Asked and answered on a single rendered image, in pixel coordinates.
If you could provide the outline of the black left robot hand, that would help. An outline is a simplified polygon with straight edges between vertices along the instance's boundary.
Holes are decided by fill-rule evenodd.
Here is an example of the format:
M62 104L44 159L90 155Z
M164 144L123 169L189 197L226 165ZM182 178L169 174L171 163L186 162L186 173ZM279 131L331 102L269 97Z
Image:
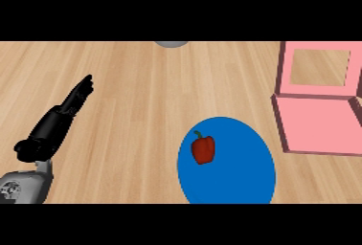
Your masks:
M92 75L87 75L74 87L65 101L49 110L37 122L28 138L16 143L16 158L22 162L31 163L52 158L64 142L87 96L93 92L92 85Z

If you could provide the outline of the blue plate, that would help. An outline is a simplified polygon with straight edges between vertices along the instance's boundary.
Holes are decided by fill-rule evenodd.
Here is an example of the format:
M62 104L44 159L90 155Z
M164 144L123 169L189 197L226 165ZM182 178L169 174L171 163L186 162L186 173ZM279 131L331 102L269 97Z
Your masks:
M214 159L200 165L192 143L214 139ZM180 188L192 204L269 204L276 185L269 147L253 128L234 118L200 121L179 150Z

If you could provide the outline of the pink cardboard box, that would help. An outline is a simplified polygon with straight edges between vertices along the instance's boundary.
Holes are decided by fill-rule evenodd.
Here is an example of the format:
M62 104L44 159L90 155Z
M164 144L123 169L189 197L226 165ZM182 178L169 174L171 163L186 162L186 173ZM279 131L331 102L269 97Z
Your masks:
M293 84L299 50L347 51L344 84ZM282 41L272 105L282 150L362 156L362 41Z

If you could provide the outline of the red bell pepper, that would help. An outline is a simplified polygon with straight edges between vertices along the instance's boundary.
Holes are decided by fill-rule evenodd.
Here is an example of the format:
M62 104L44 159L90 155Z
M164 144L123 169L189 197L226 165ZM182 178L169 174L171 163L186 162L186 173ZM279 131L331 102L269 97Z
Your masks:
M194 131L197 140L191 144L191 153L198 165L207 164L214 160L214 138L204 137L198 130Z

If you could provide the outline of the grey round object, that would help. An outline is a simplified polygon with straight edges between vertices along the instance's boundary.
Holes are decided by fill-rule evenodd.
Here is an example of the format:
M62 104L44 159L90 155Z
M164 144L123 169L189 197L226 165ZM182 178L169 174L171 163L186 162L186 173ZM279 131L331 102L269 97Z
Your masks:
M155 43L164 48L182 47L188 41L155 41Z

